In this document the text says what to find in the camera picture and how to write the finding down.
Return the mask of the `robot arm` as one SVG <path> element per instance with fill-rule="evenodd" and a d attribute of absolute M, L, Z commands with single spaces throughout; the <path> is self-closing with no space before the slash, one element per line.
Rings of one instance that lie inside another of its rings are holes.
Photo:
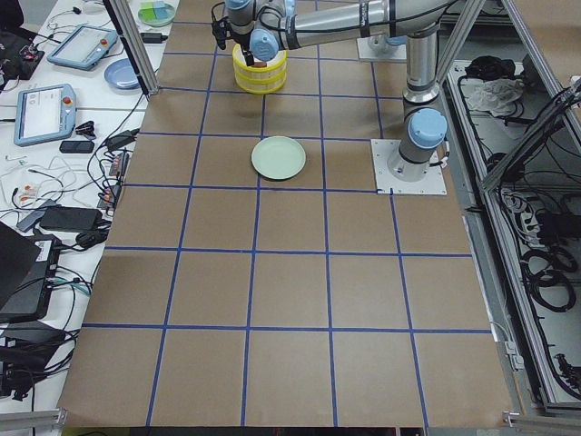
<path fill-rule="evenodd" d="M 248 66 L 268 62 L 281 51 L 383 34 L 406 40 L 406 87 L 403 91 L 405 135 L 389 158 L 390 171 L 401 180 L 417 181 L 442 132 L 421 132 L 422 121 L 447 124 L 434 105 L 438 30 L 448 1 L 359 1 L 356 4 L 298 15 L 292 1 L 225 1 L 224 15 L 212 18 L 212 34 L 220 49 L 237 43 Z"/>

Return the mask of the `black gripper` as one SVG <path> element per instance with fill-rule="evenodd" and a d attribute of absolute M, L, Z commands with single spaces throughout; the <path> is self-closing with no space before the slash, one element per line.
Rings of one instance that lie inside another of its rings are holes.
<path fill-rule="evenodd" d="M 244 62 L 247 66 L 254 66 L 254 56 L 250 49 L 251 32 L 254 28 L 252 15 L 242 16 L 231 14 L 217 19 L 212 17 L 212 34 L 221 50 L 226 48 L 226 41 L 232 40 L 241 48 Z"/>

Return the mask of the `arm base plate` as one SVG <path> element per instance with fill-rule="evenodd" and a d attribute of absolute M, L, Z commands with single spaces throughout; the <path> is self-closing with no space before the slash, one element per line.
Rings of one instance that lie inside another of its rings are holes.
<path fill-rule="evenodd" d="M 412 165 L 399 159 L 400 140 L 372 139 L 376 191 L 380 194 L 446 195 L 443 170 L 434 151 L 428 163 Z"/>
<path fill-rule="evenodd" d="M 358 38 L 359 59 L 366 62 L 389 62 L 403 64 L 407 61 L 407 37 L 373 35 Z"/>

